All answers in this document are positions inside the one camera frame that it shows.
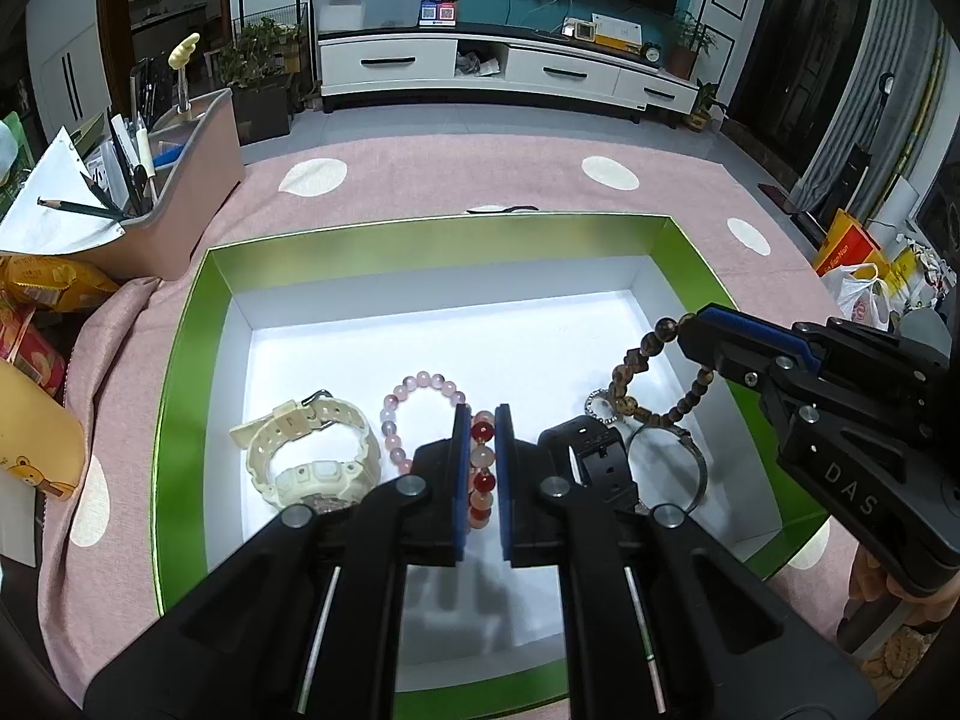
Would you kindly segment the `right hand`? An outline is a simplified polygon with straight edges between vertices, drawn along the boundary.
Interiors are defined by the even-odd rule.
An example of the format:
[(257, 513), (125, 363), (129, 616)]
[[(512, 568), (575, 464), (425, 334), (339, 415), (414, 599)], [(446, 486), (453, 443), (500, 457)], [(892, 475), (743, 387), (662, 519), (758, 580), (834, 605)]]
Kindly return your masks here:
[(923, 598), (914, 598), (903, 589), (864, 546), (859, 546), (854, 555), (848, 595), (851, 600), (864, 603), (874, 603), (884, 598), (898, 598), (912, 605), (923, 603)]

